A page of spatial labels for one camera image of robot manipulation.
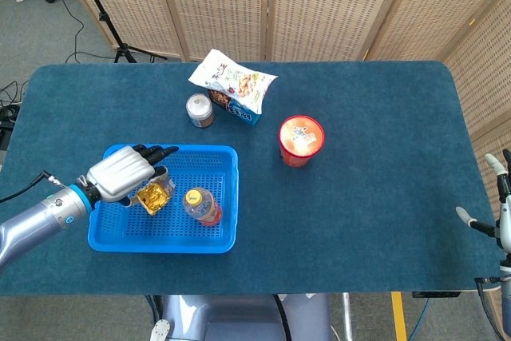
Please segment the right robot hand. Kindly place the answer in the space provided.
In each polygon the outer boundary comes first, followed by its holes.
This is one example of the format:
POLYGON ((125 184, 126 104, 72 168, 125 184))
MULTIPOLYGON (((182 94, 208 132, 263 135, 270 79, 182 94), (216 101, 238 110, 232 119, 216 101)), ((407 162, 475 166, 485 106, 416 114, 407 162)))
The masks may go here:
POLYGON ((500 202, 499 217, 494 226, 473 218, 463 207, 456 207, 460 220, 470 228, 497 239, 497 245, 506 254, 510 254, 510 151, 503 149, 506 161, 504 166, 491 153, 485 154, 487 165, 494 171, 497 181, 498 200, 500 202))

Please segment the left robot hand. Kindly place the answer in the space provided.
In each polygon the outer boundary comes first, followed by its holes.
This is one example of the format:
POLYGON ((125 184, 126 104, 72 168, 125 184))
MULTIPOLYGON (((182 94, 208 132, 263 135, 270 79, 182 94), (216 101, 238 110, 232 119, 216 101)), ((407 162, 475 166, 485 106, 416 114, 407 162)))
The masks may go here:
POLYGON ((178 150, 177 146, 126 145, 79 176, 77 186, 91 204, 104 201, 129 206, 129 194, 141 185, 168 179, 167 168, 158 163, 178 150))

